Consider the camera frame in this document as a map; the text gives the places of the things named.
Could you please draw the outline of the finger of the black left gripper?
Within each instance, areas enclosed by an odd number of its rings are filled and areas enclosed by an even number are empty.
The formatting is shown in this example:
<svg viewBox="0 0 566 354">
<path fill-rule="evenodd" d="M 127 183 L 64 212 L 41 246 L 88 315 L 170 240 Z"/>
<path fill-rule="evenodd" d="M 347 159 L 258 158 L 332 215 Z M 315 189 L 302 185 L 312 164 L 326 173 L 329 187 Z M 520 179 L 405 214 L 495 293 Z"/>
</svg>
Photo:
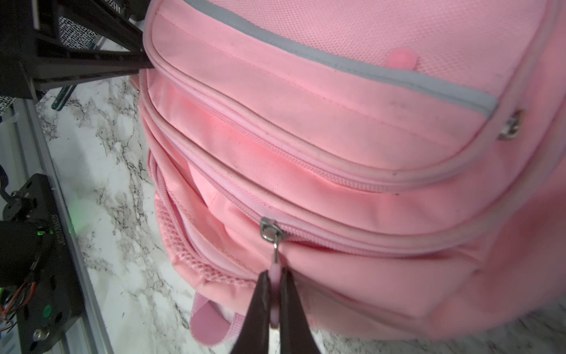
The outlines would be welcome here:
<svg viewBox="0 0 566 354">
<path fill-rule="evenodd" d="M 142 31 L 106 1 L 57 1 L 59 13 L 131 52 L 143 50 Z"/>
<path fill-rule="evenodd" d="M 110 55 L 107 58 L 39 58 L 32 68 L 32 82 L 37 90 L 73 86 L 79 83 L 134 75 L 153 65 L 146 55 Z"/>
</svg>

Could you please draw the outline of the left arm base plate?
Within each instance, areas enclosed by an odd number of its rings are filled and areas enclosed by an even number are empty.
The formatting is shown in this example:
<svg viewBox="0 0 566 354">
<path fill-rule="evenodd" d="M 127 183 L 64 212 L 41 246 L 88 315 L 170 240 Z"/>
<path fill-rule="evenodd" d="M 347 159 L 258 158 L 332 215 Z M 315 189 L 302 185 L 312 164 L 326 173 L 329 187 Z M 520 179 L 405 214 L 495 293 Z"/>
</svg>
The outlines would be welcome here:
<svg viewBox="0 0 566 354">
<path fill-rule="evenodd" d="M 48 177 L 35 174 L 1 216 L 1 330 L 16 326 L 23 353 L 51 350 L 83 315 L 66 227 Z"/>
</svg>

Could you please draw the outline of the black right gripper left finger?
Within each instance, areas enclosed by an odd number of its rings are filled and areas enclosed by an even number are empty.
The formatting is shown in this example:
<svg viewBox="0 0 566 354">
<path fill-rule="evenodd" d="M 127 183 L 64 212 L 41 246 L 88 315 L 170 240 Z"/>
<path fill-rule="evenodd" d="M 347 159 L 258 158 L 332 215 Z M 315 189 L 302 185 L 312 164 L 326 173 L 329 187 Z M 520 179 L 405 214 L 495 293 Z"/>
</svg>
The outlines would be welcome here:
<svg viewBox="0 0 566 354">
<path fill-rule="evenodd" d="M 257 279 L 240 335 L 230 354 L 267 354 L 271 326 L 271 281 L 268 271 Z"/>
</svg>

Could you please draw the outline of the pink backpack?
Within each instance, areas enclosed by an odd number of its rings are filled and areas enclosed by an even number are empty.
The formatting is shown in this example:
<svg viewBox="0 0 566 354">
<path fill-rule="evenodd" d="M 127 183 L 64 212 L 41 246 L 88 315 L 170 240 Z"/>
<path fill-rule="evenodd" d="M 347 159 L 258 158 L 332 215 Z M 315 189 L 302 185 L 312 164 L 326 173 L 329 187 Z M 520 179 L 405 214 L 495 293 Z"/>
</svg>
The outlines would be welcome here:
<svg viewBox="0 0 566 354">
<path fill-rule="evenodd" d="M 565 292 L 563 1 L 152 1 L 139 114 L 193 338 L 450 339 Z"/>
</svg>

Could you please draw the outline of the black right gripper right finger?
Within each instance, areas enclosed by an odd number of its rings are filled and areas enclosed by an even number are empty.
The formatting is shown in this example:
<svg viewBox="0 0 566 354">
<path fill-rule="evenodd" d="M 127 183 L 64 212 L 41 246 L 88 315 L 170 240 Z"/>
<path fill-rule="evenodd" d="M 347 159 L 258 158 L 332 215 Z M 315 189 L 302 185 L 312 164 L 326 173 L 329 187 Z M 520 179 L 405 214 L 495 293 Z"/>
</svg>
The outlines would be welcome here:
<svg viewBox="0 0 566 354">
<path fill-rule="evenodd" d="M 279 331 L 281 353 L 321 353 L 310 331 L 293 274 L 286 268 L 281 279 Z"/>
</svg>

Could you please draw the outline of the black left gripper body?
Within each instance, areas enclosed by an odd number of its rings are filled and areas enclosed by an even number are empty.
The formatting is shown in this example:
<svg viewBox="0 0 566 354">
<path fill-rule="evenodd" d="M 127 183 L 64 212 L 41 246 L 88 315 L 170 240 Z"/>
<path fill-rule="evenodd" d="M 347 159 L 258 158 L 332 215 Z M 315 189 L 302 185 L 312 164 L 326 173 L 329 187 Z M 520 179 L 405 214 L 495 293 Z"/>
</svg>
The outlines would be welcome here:
<svg viewBox="0 0 566 354">
<path fill-rule="evenodd" d="M 1 96 L 35 98 L 41 45 L 60 45 L 56 1 L 1 2 Z"/>
</svg>

